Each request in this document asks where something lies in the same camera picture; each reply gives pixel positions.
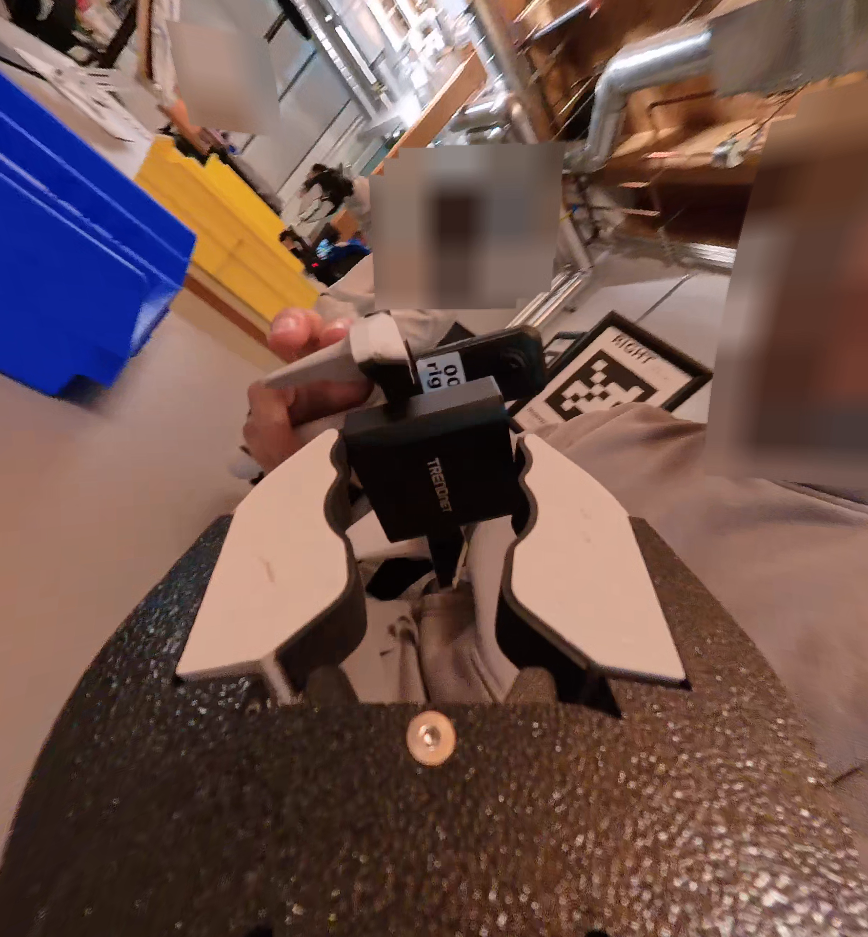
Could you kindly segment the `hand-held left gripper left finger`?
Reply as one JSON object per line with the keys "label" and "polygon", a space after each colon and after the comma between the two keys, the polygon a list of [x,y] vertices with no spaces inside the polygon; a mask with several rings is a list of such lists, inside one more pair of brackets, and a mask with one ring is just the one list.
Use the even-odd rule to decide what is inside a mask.
{"label": "hand-held left gripper left finger", "polygon": [[363,582],[350,525],[341,434],[322,432],[236,508],[176,675],[183,682],[261,677],[290,702],[312,673],[365,637]]}

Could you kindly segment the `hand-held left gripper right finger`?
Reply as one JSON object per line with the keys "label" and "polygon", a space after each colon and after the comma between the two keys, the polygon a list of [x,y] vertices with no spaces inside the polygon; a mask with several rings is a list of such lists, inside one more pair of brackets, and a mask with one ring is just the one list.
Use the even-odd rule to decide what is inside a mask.
{"label": "hand-held left gripper right finger", "polygon": [[559,689],[604,679],[684,687],[686,671],[627,510],[534,434],[517,441],[520,504],[498,593],[496,639]]}

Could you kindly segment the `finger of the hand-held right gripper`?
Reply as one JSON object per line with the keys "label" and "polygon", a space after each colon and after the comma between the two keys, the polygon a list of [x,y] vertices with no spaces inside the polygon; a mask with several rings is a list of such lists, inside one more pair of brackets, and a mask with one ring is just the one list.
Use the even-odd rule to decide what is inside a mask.
{"label": "finger of the hand-held right gripper", "polygon": [[373,509],[348,527],[347,539],[358,563],[381,561],[393,556],[393,544]]}
{"label": "finger of the hand-held right gripper", "polygon": [[514,665],[498,648],[496,634],[503,566],[513,540],[510,523],[480,523],[466,552],[466,578],[475,612],[474,661],[491,696],[506,696],[514,682]]}

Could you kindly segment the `black network splitter box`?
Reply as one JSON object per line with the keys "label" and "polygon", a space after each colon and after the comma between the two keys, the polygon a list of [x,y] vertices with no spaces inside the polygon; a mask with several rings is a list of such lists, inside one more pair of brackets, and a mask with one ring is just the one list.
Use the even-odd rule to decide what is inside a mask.
{"label": "black network splitter box", "polygon": [[350,412],[342,439],[392,543],[513,513],[510,418],[493,377]]}

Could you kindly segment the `person's right hand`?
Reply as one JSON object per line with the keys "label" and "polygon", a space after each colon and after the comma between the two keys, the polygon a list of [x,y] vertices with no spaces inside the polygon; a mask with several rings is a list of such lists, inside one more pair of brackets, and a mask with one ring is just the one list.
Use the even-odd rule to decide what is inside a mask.
{"label": "person's right hand", "polygon": [[[324,322],[312,310],[288,308],[272,322],[268,346],[286,363],[346,338],[350,320]],[[247,391],[248,412],[242,428],[243,449],[269,473],[304,446],[303,428],[323,424],[366,404],[373,385],[357,381],[318,381],[280,390],[253,382]]]}

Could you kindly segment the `yellow plastic bin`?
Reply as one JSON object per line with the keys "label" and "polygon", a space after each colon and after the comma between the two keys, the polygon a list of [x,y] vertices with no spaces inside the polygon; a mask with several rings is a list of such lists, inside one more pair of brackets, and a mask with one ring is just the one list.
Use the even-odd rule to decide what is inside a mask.
{"label": "yellow plastic bin", "polygon": [[262,319],[314,307],[319,287],[281,244],[284,222],[217,157],[202,164],[156,135],[135,180],[194,232],[192,265]]}

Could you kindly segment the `nested blue plastic bins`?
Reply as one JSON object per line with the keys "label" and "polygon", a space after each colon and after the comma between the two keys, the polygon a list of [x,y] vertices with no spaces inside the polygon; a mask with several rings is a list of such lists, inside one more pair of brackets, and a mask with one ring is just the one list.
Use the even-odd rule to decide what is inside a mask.
{"label": "nested blue plastic bins", "polygon": [[0,71],[0,374],[108,388],[185,280],[196,235]]}

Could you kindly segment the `printed paper sheets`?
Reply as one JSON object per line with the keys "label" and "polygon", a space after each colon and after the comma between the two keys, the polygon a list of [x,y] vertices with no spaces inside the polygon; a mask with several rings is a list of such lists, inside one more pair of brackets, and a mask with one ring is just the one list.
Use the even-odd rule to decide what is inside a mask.
{"label": "printed paper sheets", "polygon": [[110,136],[124,143],[146,143],[154,135],[130,114],[89,73],[74,63],[54,66],[29,53],[20,56],[74,108],[98,124]]}

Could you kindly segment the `silver ventilation duct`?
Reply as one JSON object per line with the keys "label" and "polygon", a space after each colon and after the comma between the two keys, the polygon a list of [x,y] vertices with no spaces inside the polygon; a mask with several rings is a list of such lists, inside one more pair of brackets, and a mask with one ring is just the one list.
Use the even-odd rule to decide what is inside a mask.
{"label": "silver ventilation duct", "polygon": [[712,34],[708,20],[691,20],[619,50],[596,83],[584,145],[568,152],[565,167],[584,173],[603,168],[615,150],[632,95],[708,74]]}

